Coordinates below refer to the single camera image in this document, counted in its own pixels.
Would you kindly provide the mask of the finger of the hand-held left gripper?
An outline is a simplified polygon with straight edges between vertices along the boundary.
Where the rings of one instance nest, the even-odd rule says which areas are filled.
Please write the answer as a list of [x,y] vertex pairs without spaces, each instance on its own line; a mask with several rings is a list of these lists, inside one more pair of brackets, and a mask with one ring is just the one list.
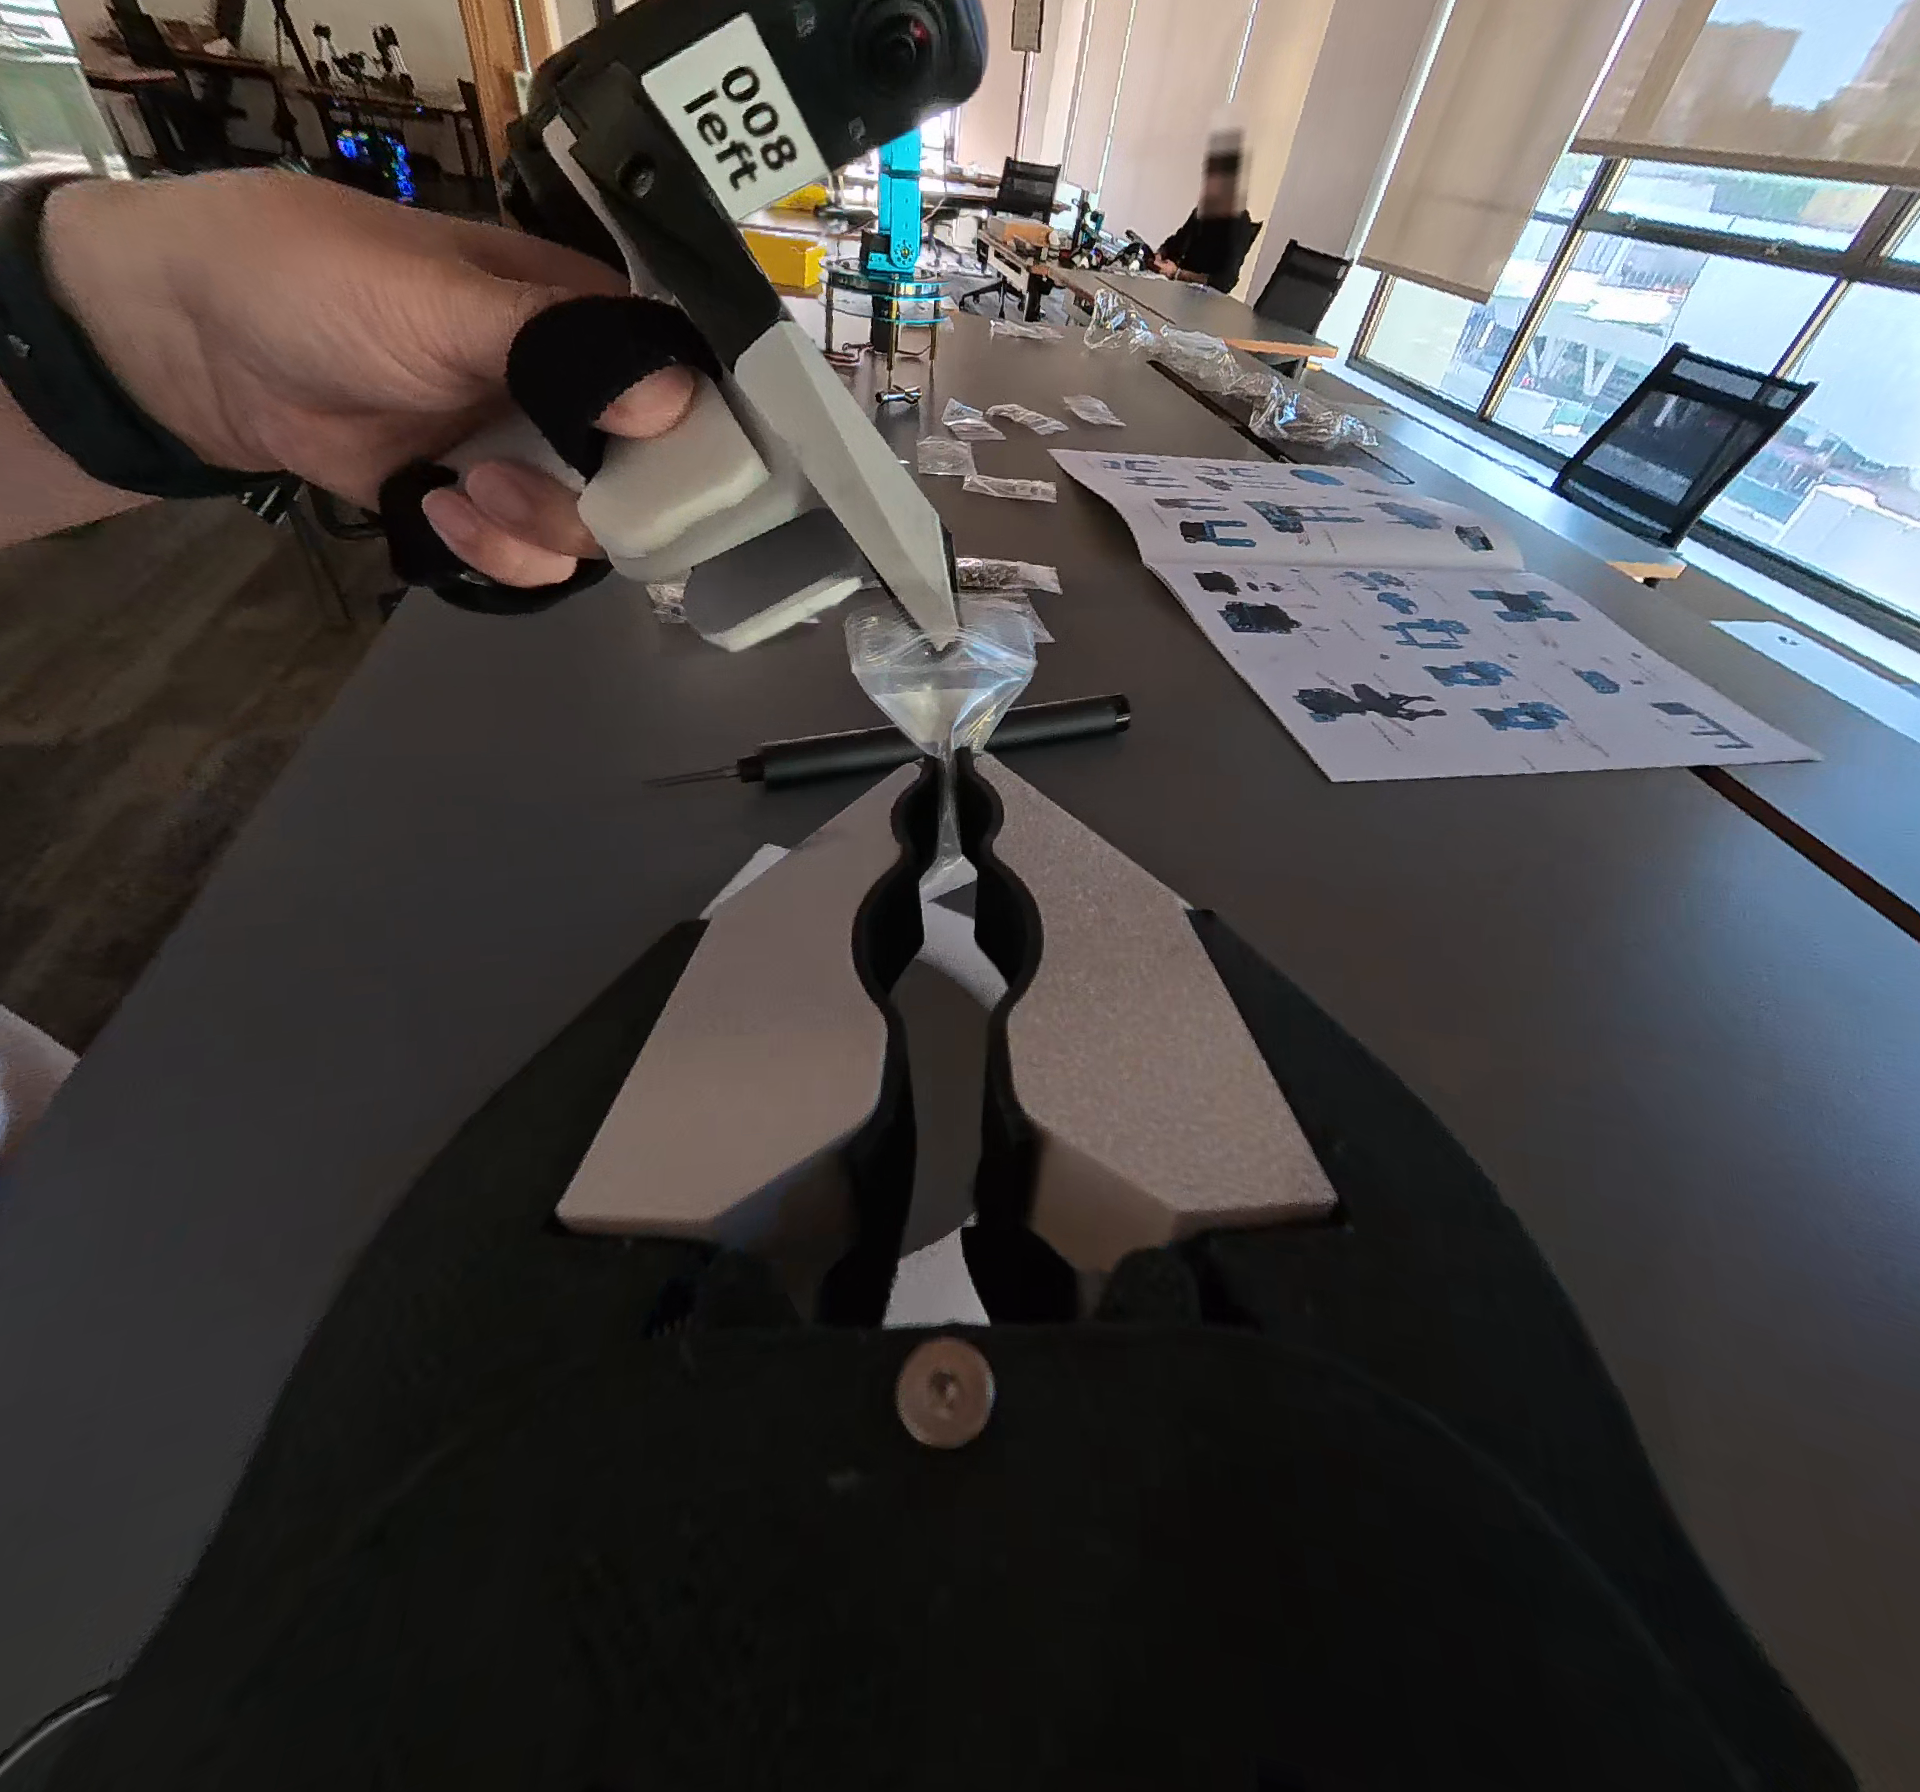
[[741,402],[786,446],[876,580],[926,634],[963,631],[945,525],[798,323],[776,319],[732,366]]
[[845,530],[767,530],[686,576],[686,622],[727,654],[825,616],[880,580]]

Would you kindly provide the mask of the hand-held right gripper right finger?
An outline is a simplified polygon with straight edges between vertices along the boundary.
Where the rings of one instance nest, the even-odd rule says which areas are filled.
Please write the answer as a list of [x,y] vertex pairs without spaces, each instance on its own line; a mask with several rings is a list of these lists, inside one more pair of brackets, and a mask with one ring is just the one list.
[[965,1269],[991,1321],[1072,1321],[1124,1260],[1303,1230],[1338,1191],[1198,912],[999,760],[965,760],[989,1014]]

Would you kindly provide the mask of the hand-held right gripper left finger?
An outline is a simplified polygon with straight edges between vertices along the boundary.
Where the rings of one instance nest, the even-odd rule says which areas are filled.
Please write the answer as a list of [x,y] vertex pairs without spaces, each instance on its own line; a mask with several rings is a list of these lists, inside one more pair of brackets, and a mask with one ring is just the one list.
[[706,918],[554,1214],[762,1260],[880,1325],[917,1177],[895,984],[920,954],[937,766],[895,770]]

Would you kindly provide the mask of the single clear zip bag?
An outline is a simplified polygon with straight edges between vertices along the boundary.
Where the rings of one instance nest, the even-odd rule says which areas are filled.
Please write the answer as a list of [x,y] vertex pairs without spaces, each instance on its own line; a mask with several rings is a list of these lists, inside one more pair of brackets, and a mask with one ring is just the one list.
[[958,828],[958,755],[983,750],[1036,669],[1039,622],[1026,599],[958,599],[958,634],[937,646],[895,599],[866,590],[845,616],[849,669],[920,750],[937,760],[937,842],[925,897],[973,882]]

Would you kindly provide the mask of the white foam piece with hole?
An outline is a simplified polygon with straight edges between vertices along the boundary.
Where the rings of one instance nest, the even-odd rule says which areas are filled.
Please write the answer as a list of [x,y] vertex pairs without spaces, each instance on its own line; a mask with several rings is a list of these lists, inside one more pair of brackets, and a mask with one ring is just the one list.
[[983,1325],[963,1230],[973,1221],[989,1006],[1001,976],[958,904],[925,903],[925,942],[899,982],[917,1105],[917,1180],[884,1325]]

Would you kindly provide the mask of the person's left forearm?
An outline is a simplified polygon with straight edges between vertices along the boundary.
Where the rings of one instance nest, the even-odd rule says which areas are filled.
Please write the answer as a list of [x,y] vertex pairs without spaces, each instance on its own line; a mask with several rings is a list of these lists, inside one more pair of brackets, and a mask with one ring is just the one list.
[[93,525],[131,505],[57,452],[2,390],[2,547]]

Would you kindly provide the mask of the dark grey desk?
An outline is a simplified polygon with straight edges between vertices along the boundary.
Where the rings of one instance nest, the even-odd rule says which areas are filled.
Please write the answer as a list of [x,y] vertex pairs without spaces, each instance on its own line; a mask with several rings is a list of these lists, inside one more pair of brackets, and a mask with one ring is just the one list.
[[[1098,495],[936,492],[1058,567],[1036,689],[1133,706],[1018,770],[1456,1136],[1727,1601],[1916,1787],[1916,939],[1691,770],[1332,787]],[[653,775],[864,719],[835,626],[398,604],[7,1167],[2,1742],[151,1633],[419,1162],[849,800]]]

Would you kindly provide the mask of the person's left hand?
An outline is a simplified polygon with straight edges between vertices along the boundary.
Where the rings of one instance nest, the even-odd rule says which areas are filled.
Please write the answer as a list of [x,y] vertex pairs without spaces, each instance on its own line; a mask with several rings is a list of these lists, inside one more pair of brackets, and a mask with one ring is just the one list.
[[[42,257],[116,383],[201,461],[369,511],[512,408],[528,319],[632,297],[563,244],[296,174],[81,178],[46,203]],[[467,478],[423,495],[467,567],[542,590],[599,556],[563,481],[512,460]]]

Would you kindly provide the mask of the scattered small hardware bags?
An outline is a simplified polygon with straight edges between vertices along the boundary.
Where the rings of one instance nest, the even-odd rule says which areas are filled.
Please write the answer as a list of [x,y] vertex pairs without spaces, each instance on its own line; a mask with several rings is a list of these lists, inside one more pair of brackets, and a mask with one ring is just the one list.
[[[920,481],[979,483],[983,495],[1051,505],[1055,501],[1051,481],[1018,483],[1018,481],[989,478],[979,468],[978,446],[1006,441],[1009,433],[1031,435],[1048,446],[1051,441],[1058,441],[1065,433],[1080,433],[1080,427],[1087,427],[1080,420],[1061,420],[1051,415],[1036,415],[1028,406],[991,406],[991,408],[978,415],[965,402],[949,397],[937,418],[937,427],[932,435],[917,441],[911,475]],[[825,509],[803,509],[772,530],[841,530],[841,524]],[[647,602],[658,620],[690,626],[686,622],[686,576],[690,576],[690,567],[672,580],[641,580]]]

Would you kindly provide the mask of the crumpled clear plastic wrap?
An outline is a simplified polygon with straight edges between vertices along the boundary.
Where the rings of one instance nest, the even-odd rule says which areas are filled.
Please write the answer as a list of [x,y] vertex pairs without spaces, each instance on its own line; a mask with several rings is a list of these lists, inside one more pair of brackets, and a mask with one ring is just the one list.
[[1287,452],[1358,456],[1380,446],[1380,433],[1355,415],[1338,408],[1213,336],[1180,331],[1150,316],[1109,286],[1094,286],[1080,311],[1087,349],[1124,349],[1272,460]]

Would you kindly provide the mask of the open instruction booklet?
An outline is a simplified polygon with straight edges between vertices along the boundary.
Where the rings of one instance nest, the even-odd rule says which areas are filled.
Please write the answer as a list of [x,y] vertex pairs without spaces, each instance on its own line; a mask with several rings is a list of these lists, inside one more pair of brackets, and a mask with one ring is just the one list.
[[1341,466],[1051,460],[1330,782],[1819,760],[1447,501]]

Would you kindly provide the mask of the black wristband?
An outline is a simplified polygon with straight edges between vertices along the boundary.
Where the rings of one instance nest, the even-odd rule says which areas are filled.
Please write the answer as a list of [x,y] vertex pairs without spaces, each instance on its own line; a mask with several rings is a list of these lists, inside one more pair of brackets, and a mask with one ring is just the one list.
[[46,257],[46,203],[81,174],[2,178],[2,390],[22,418],[90,481],[133,501],[239,501],[272,524],[299,492],[292,475],[201,461],[152,420],[108,373],[86,331],[58,306]]

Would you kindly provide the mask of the beige roller blind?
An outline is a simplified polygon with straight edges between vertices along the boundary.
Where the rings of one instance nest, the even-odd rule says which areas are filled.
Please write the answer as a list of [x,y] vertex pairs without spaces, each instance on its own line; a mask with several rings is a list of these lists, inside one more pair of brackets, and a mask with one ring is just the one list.
[[1487,299],[1630,0],[1452,0],[1358,262]]

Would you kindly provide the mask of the black mesh office chair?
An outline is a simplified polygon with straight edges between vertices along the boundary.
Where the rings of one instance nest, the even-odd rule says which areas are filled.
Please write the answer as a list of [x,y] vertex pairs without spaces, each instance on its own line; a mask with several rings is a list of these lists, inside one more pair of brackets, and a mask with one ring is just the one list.
[[1813,383],[1749,373],[1674,342],[1570,456],[1552,492],[1674,547]]

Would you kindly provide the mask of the large window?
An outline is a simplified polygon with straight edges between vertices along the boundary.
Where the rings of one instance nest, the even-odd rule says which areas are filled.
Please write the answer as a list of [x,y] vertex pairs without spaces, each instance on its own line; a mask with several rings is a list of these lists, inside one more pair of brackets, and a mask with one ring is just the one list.
[[1358,289],[1355,370],[1537,460],[1674,342],[1813,383],[1696,534],[1916,631],[1916,0],[1630,0],[1490,297]]

